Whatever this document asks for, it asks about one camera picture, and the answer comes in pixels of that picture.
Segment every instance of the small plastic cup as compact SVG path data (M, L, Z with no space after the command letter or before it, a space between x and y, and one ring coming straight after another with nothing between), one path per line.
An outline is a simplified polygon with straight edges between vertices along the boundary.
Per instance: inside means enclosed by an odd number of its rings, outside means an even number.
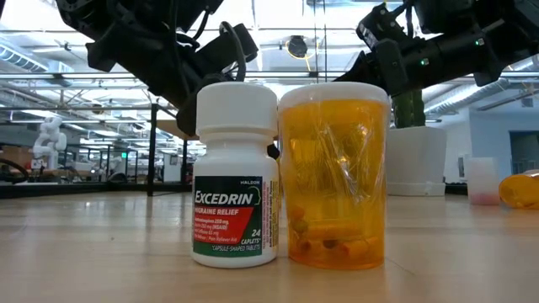
M320 268L384 260L390 105L378 87L315 84L280 101L280 175L289 257Z
M497 161L492 157L467 159L468 200L473 205L499 205Z

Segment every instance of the orange pill bottle lying down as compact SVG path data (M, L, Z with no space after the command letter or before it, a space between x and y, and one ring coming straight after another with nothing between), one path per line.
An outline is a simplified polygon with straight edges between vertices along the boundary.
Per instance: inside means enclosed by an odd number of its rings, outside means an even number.
M280 101L280 176L290 258L320 268L384 260L386 93L332 82Z
M539 210L539 170L507 177L499 185L499 197L516 209Z

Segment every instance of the white bottle cap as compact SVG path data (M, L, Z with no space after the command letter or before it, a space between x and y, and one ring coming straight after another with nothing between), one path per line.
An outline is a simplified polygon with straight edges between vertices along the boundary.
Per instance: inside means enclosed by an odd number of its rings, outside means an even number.
M202 88L197 97L196 134L221 129L252 129L277 135L277 95L244 82L221 82Z

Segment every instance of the orange pill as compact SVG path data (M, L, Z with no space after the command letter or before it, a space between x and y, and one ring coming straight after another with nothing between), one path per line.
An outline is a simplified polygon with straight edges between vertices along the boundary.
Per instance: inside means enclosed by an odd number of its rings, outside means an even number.
M312 244L309 240L300 239L297 242L297 247L300 249L300 252L307 253L311 250Z
M359 225L352 221L319 221L311 222L305 231L310 240L344 240L361 235Z
M372 248L379 247L381 245L380 239L378 237L370 237L370 238L367 238L366 241L369 244L369 247L372 247Z
M347 258L359 258L369 251L369 244L365 240L342 242L338 250Z
M307 231L309 225L304 220L293 221L291 223L292 230L301 235L303 232Z
M305 216L305 210L298 205L291 205L290 218L291 220L301 220Z

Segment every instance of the cactus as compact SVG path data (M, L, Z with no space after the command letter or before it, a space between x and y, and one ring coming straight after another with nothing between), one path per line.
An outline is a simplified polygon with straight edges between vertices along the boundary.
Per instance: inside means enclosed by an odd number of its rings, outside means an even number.
M420 89L401 93L393 98L393 113L397 128L424 126L425 115L423 111L423 91Z

